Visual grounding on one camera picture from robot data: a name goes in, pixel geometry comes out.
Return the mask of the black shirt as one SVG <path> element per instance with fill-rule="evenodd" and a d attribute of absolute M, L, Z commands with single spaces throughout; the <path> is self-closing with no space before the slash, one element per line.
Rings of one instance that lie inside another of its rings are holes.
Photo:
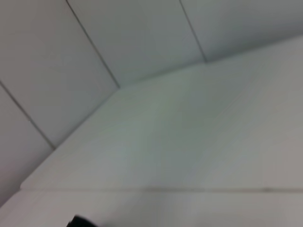
<path fill-rule="evenodd" d="M 91 221 L 81 216 L 74 216 L 73 219 L 68 223 L 66 227 L 98 227 Z"/>

